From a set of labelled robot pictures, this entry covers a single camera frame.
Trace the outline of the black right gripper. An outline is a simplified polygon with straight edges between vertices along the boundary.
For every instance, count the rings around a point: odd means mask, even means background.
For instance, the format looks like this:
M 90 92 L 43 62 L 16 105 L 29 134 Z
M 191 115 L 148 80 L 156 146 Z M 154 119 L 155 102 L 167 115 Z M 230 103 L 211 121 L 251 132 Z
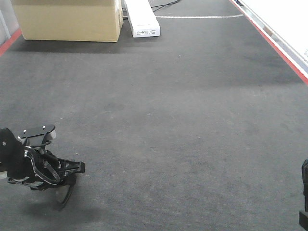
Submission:
M 305 211 L 308 211 L 308 160 L 306 159 L 302 164 L 302 181 L 303 181 L 303 195 L 305 197 Z

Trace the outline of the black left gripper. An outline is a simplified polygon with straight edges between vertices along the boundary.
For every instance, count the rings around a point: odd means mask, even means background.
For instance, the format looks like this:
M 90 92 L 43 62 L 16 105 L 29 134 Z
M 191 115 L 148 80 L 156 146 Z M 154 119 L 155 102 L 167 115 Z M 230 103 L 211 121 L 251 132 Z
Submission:
M 0 174 L 8 178 L 8 183 L 37 191 L 72 185 L 73 192 L 77 173 L 85 173 L 84 162 L 60 159 L 46 146 L 24 146 L 8 128 L 0 130 Z M 57 207 L 63 209 L 66 204 L 57 202 Z

